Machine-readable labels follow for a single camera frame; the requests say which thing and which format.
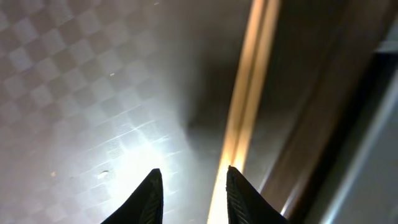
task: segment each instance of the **gray surface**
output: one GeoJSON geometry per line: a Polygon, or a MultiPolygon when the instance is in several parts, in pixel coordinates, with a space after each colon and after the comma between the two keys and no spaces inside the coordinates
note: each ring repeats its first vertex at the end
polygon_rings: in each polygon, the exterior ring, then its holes
{"type": "Polygon", "coordinates": [[[396,72],[359,144],[353,133],[343,148],[307,223],[397,223],[397,133],[396,72]]]}
{"type": "Polygon", "coordinates": [[[378,52],[398,52],[398,18],[395,20],[384,41],[380,43],[378,52]]]}
{"type": "Polygon", "coordinates": [[[0,223],[99,223],[155,167],[205,223],[249,6],[0,1],[0,223]]]}

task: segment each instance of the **tiled floor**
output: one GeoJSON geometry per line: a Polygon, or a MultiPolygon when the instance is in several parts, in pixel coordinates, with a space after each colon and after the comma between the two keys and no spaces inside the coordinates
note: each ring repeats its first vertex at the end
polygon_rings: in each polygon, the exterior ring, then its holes
{"type": "Polygon", "coordinates": [[[205,223],[249,5],[1,0],[0,223],[100,223],[155,167],[205,223]]]}

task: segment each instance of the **brass strip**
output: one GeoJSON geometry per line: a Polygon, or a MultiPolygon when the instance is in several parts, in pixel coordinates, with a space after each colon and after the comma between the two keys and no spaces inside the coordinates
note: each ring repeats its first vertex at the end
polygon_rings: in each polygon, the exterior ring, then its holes
{"type": "Polygon", "coordinates": [[[207,224],[228,223],[226,171],[229,165],[243,171],[271,54],[279,5],[280,0],[252,2],[207,224]]]}

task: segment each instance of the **bright light spot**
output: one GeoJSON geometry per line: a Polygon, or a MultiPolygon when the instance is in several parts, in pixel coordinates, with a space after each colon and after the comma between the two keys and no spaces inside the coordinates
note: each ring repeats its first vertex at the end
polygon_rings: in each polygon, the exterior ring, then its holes
{"type": "Polygon", "coordinates": [[[116,179],[109,188],[110,194],[118,202],[123,203],[154,168],[160,169],[164,191],[168,190],[169,166],[164,155],[153,148],[151,143],[137,150],[126,151],[118,165],[116,179]]]}
{"type": "Polygon", "coordinates": [[[231,154],[226,153],[221,156],[218,168],[216,184],[214,186],[213,197],[211,199],[207,224],[227,224],[228,211],[226,205],[226,173],[231,164],[231,154]]]}

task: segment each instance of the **wooden trim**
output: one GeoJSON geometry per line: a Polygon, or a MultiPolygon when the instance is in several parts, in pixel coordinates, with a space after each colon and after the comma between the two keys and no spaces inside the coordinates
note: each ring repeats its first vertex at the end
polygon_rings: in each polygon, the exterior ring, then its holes
{"type": "MultiPolygon", "coordinates": [[[[325,4],[330,7],[325,7],[320,13],[333,14],[336,3],[325,4]]],[[[261,190],[261,195],[285,217],[290,217],[300,199],[305,200],[301,196],[321,162],[321,155],[342,111],[397,12],[395,0],[350,0],[344,4],[340,8],[343,11],[336,12],[341,16],[329,28],[334,32],[332,38],[324,43],[327,48],[320,60],[303,64],[303,69],[295,74],[299,76],[315,70],[319,73],[318,81],[261,190]]],[[[296,11],[292,18],[300,19],[303,16],[300,13],[304,12],[296,11]]],[[[305,52],[301,53],[296,56],[306,57],[305,52]]]]}
{"type": "Polygon", "coordinates": [[[266,68],[271,53],[280,0],[253,0],[229,108],[224,146],[207,223],[227,223],[226,172],[243,171],[266,68]]]}

